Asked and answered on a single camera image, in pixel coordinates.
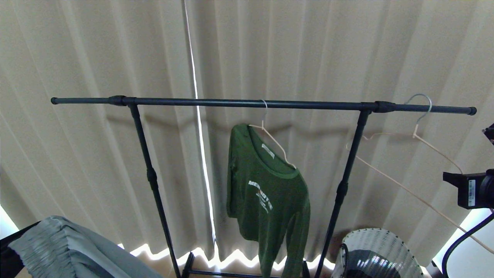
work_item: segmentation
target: gray cloth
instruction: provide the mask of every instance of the gray cloth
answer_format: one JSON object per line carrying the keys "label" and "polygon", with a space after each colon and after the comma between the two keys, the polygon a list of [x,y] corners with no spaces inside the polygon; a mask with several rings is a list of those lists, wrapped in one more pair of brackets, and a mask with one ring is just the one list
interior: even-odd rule
{"label": "gray cloth", "polygon": [[34,278],[161,277],[108,239],[50,216],[9,244]]}

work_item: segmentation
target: hanger hook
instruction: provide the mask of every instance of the hanger hook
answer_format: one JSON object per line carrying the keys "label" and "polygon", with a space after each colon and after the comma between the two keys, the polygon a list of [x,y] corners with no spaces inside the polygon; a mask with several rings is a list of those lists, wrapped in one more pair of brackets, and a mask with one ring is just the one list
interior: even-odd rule
{"label": "hanger hook", "polygon": [[264,116],[262,117],[262,129],[264,129],[264,121],[266,120],[266,115],[268,114],[268,104],[266,103],[265,100],[261,99],[262,102],[264,102],[264,105],[266,105],[266,110],[264,111]]}
{"label": "hanger hook", "polygon": [[409,100],[407,100],[407,102],[405,102],[404,104],[408,104],[414,97],[416,97],[418,95],[421,95],[421,96],[424,96],[424,97],[427,98],[427,100],[429,101],[429,110],[427,110],[427,112],[425,112],[420,118],[417,119],[417,124],[416,125],[418,125],[418,123],[420,122],[420,120],[422,120],[422,118],[425,117],[431,111],[431,109],[432,109],[432,100],[431,100],[431,98],[428,95],[426,95],[424,93],[416,93],[416,94],[412,95],[412,97]]}

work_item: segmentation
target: green shirt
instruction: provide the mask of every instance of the green shirt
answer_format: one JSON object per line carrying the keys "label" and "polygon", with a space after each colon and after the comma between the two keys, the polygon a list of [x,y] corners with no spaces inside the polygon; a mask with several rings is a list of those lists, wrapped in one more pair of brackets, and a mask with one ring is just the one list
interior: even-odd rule
{"label": "green shirt", "polygon": [[288,257],[282,277],[300,276],[310,219],[307,185],[298,169],[246,124],[234,126],[230,136],[227,212],[237,218],[245,239],[259,242],[263,277],[270,276],[285,233]]}

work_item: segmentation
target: white tag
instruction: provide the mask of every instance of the white tag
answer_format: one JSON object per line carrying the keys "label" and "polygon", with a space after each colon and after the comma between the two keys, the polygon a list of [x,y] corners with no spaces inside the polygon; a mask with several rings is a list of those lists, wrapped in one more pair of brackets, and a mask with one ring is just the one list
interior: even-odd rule
{"label": "white tag", "polygon": [[268,148],[268,146],[266,146],[266,145],[262,144],[262,146],[261,146],[261,147],[262,147],[263,149],[265,149],[265,150],[269,153],[269,155],[271,155],[271,157],[272,157],[273,159],[275,159],[275,154],[274,154],[274,153],[273,153],[273,152],[272,152],[272,151]]}
{"label": "white tag", "polygon": [[475,180],[468,181],[468,206],[475,206]]}

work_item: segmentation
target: hanging hanger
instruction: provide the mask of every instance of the hanging hanger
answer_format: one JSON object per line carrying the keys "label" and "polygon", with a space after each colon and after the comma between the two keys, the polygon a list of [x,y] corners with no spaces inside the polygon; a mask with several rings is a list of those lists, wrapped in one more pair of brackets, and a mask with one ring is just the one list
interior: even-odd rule
{"label": "hanging hanger", "polygon": [[261,121],[261,126],[255,126],[255,125],[249,125],[250,127],[253,127],[253,128],[258,128],[258,129],[262,129],[275,143],[276,145],[278,145],[278,147],[280,147],[281,151],[283,151],[283,156],[285,156],[285,161],[292,165],[295,169],[297,169],[297,167],[295,165],[293,165],[292,163],[290,163],[287,159],[287,153],[285,152],[285,149],[280,145],[280,143],[278,143],[278,141],[276,141],[276,139],[274,139],[274,137],[264,128],[264,121],[266,120],[266,115],[268,114],[268,104],[266,103],[266,101],[264,101],[263,99],[261,99],[263,102],[264,102],[264,105],[266,105],[266,110],[264,111],[264,116],[262,117],[262,121]]}
{"label": "hanging hanger", "polygon": [[[427,142],[426,140],[424,140],[423,138],[421,138],[419,135],[417,135],[417,130],[418,130],[418,123],[420,122],[420,120],[425,117],[432,109],[432,100],[430,99],[429,96],[427,96],[426,94],[423,94],[423,93],[417,93],[417,94],[414,94],[412,97],[410,97],[409,100],[407,100],[404,104],[408,104],[414,97],[418,96],[418,95],[421,95],[421,96],[424,96],[427,98],[427,100],[429,101],[429,110],[427,110],[427,112],[425,112],[422,116],[420,116],[418,119],[417,119],[417,123],[415,124],[415,129],[413,131],[413,134],[401,134],[401,133],[374,133],[372,134],[369,138],[365,137],[365,136],[362,136],[365,140],[371,140],[374,136],[376,135],[390,135],[390,136],[412,136],[412,138],[414,139],[418,139],[419,141],[421,141],[422,143],[426,144],[428,147],[430,147],[431,149],[435,150],[436,152],[438,152],[440,155],[442,155],[443,157],[445,157],[446,159],[448,159],[451,163],[453,163],[457,168],[458,170],[460,171],[460,173],[463,174],[463,171],[462,169],[458,166],[458,164],[456,164],[451,158],[449,158],[447,155],[445,155],[443,152],[441,152],[440,150],[438,150],[436,147],[434,147],[433,145],[431,145],[429,142]],[[347,150],[349,150],[348,148],[348,142],[347,144],[345,145],[345,148]],[[440,216],[442,216],[444,219],[446,219],[447,221],[449,221],[451,224],[453,224],[455,227],[457,227],[458,229],[462,230],[463,232],[467,232],[465,229],[463,229],[462,227],[460,227],[457,223],[455,223],[451,218],[449,218],[448,216],[446,216],[445,214],[443,214],[442,212],[440,212],[439,210],[437,210],[436,208],[434,208],[431,204],[429,204],[426,200],[424,200],[423,198],[419,197],[418,195],[416,195],[415,193],[413,193],[410,189],[406,188],[403,184],[399,183],[397,180],[395,180],[394,178],[390,177],[389,175],[385,174],[384,172],[380,171],[379,169],[377,169],[376,167],[372,166],[370,163],[368,163],[367,161],[363,160],[362,158],[360,158],[358,155],[355,156],[357,159],[359,159],[360,161],[362,161],[364,164],[366,164],[367,166],[371,167],[373,170],[375,170],[376,172],[380,173],[381,175],[385,176],[386,178],[390,179],[392,182],[396,183],[397,185],[399,185],[401,188],[403,188],[406,192],[410,193],[411,195],[413,195],[415,198],[417,198],[419,201],[421,201],[423,204],[425,204],[426,206],[428,206],[429,208],[431,208],[433,211],[435,211],[436,213],[438,213]],[[489,251],[490,253],[494,254],[494,250],[492,250],[490,247],[486,246],[484,243],[482,243],[480,240],[478,240],[476,237],[474,237],[473,235],[470,236],[470,238],[472,238],[474,241],[476,241],[479,245],[481,245],[484,249],[486,249],[487,251]]]}

